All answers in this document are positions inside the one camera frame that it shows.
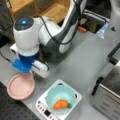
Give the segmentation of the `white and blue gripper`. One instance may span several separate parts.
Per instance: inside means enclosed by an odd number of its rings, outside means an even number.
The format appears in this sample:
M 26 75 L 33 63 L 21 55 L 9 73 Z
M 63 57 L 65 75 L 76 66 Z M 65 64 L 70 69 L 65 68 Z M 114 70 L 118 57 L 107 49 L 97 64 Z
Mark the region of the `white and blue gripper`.
M 49 75 L 50 69 L 46 62 L 43 62 L 41 59 L 36 59 L 34 56 L 20 59 L 15 44 L 10 47 L 10 50 L 17 56 L 12 65 L 18 70 L 23 73 L 34 72 L 42 78 L 46 78 Z

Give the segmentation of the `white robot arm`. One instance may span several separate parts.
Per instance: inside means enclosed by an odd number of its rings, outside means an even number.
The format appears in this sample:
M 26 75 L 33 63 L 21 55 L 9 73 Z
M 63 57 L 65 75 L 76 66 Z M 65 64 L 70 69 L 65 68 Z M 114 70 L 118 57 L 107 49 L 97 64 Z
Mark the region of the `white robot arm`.
M 39 59 L 39 45 L 43 44 L 54 54 L 65 53 L 77 31 L 86 3 L 87 0 L 70 0 L 62 26 L 46 16 L 25 16 L 17 19 L 13 24 L 15 43 L 10 47 L 17 58 L 12 65 L 24 73 L 32 71 L 46 78 L 50 69 L 46 62 Z

